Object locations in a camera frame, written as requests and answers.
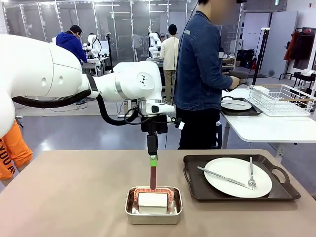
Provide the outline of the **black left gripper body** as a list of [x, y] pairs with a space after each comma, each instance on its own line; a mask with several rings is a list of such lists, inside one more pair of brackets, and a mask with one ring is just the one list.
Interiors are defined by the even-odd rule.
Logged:
[[141, 131], [149, 135], [167, 133], [167, 115], [141, 118]]

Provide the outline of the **person's right hand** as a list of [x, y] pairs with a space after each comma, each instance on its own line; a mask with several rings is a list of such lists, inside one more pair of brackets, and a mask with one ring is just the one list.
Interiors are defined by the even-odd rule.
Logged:
[[232, 84], [229, 87], [229, 89], [235, 89], [240, 85], [247, 85], [247, 86], [249, 85], [248, 79], [240, 79], [235, 76], [230, 76], [230, 78], [232, 79]]

